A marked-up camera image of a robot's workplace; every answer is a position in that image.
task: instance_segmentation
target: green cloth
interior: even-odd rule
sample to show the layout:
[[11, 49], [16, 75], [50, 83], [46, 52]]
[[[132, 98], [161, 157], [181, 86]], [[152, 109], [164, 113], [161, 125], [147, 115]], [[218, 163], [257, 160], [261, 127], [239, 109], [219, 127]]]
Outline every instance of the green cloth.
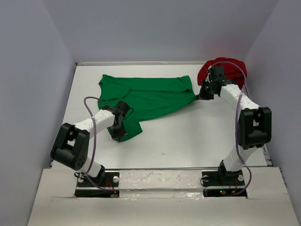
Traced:
[[128, 117], [130, 109], [123, 120], [128, 132], [123, 141], [142, 132], [140, 121], [165, 116], [197, 100], [188, 75], [180, 78], [115, 78], [104, 74], [99, 85], [100, 99], [106, 105], [116, 106], [121, 100], [134, 109]]

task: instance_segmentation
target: white table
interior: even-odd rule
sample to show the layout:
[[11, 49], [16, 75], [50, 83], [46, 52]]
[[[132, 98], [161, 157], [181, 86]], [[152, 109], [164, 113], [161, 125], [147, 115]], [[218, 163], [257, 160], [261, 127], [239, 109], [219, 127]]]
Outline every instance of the white table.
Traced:
[[[98, 82], [103, 74], [115, 77], [180, 77], [189, 75], [195, 94], [202, 65], [78, 66], [75, 72], [64, 122], [77, 123], [89, 117], [83, 99], [99, 97]], [[95, 100], [88, 101], [93, 113]], [[143, 132], [122, 143], [104, 130], [97, 135], [95, 160], [107, 169], [217, 167], [234, 146], [234, 110], [218, 96], [212, 101], [194, 101], [166, 117], [141, 122]], [[89, 144], [91, 156], [93, 140]], [[266, 166], [262, 150], [247, 161]], [[65, 166], [54, 162], [54, 169]]]
[[298, 226], [279, 169], [252, 173], [246, 199], [203, 198], [201, 170], [121, 170], [120, 198], [109, 199], [76, 198], [71, 169], [45, 169], [28, 226]]

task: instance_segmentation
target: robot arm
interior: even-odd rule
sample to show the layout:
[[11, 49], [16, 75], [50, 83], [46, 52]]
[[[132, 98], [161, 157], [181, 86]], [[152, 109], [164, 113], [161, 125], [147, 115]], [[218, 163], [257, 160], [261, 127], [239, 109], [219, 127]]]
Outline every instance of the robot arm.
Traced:
[[[208, 78], [209, 81], [203, 81], [198, 99], [211, 100], [214, 99], [214, 94], [217, 94], [237, 110], [241, 90], [234, 81], [226, 78], [223, 67], [210, 68]], [[239, 106], [238, 151], [246, 162], [257, 148], [271, 140], [271, 110], [268, 107], [260, 107], [245, 94], [242, 95]], [[233, 147], [230, 154], [222, 160], [215, 180], [220, 180], [221, 185], [228, 184], [241, 174], [242, 167], [243, 163], [238, 157], [236, 147]]]
[[[130, 107], [122, 101], [119, 101], [116, 107], [104, 106], [94, 116], [96, 133], [109, 128], [112, 139], [120, 142], [127, 134], [122, 120], [129, 109]], [[74, 125], [65, 123], [59, 129], [50, 156], [73, 170], [86, 173], [91, 163], [91, 159], [88, 158], [89, 139], [93, 136], [96, 134], [92, 118]], [[94, 161], [88, 175], [100, 182], [104, 177], [104, 166]]]

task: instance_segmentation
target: white wall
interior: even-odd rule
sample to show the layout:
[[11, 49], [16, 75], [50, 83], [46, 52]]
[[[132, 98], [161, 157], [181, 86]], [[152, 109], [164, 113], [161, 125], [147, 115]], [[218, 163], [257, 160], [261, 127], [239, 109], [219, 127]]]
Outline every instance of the white wall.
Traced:
[[44, 0], [76, 62], [244, 59], [277, 0]]
[[75, 65], [41, 0], [0, 1], [0, 225], [27, 225]]
[[280, 0], [246, 57], [255, 102], [272, 109], [272, 161], [301, 220], [301, 1]]

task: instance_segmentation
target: white panel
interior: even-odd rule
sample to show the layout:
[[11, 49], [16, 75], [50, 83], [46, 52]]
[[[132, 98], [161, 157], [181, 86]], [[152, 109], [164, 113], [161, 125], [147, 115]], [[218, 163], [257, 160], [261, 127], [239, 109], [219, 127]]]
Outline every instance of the white panel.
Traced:
[[77, 62], [244, 59], [277, 0], [44, 0]]
[[[116, 77], [179, 77], [189, 75], [199, 93], [197, 74], [202, 65], [80, 66], [77, 67], [64, 122], [77, 123], [89, 117], [83, 99], [99, 97], [102, 74]], [[93, 113], [95, 100], [88, 101]], [[194, 101], [168, 116], [141, 122], [143, 132], [121, 143], [107, 131], [97, 135], [95, 160], [107, 169], [218, 167], [234, 146], [235, 112], [218, 96], [212, 101]], [[89, 143], [89, 156], [93, 141]], [[262, 149], [247, 161], [266, 166]], [[64, 167], [54, 162], [54, 168]]]
[[[48, 169], [60, 177], [62, 173]], [[234, 225], [234, 226], [297, 226], [290, 199], [283, 190], [283, 181], [277, 168], [257, 168], [253, 171], [254, 183], [250, 189], [259, 191], [262, 197], [220, 197], [202, 198], [200, 193], [181, 191], [150, 192], [137, 191], [126, 193], [124, 198], [75, 198], [53, 197], [50, 189], [43, 188], [44, 197], [37, 197], [28, 226], [82, 226], [82, 225], [118, 225], [118, 226], [153, 226], [153, 225]], [[43, 177], [46, 183], [51, 177]], [[73, 182], [66, 186], [74, 191]], [[270, 196], [263, 189], [274, 189]]]
[[246, 64], [253, 100], [272, 110], [273, 163], [283, 170], [301, 223], [301, 1], [280, 0], [252, 46]]
[[0, 225], [25, 226], [75, 63], [41, 0], [0, 1]]

